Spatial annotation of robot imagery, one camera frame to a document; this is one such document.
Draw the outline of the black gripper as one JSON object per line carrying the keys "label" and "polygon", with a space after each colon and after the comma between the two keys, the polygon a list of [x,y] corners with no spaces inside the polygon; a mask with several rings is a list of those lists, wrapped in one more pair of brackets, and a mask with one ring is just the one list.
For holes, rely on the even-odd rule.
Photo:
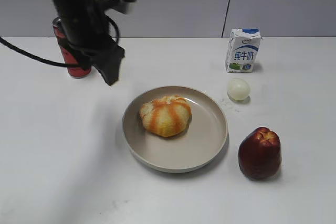
{"label": "black gripper", "polygon": [[90,52],[92,65],[109,86],[119,80],[124,49],[109,35],[104,12],[112,0],[54,0],[70,45]]}

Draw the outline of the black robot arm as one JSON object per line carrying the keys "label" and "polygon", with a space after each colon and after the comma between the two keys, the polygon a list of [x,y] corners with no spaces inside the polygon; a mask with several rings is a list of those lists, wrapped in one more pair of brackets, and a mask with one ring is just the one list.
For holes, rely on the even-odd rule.
{"label": "black robot arm", "polygon": [[105,14],[99,0],[52,0],[58,17],[53,24],[68,68],[84,71],[95,67],[109,86],[119,80],[124,49],[119,46],[120,31]]}

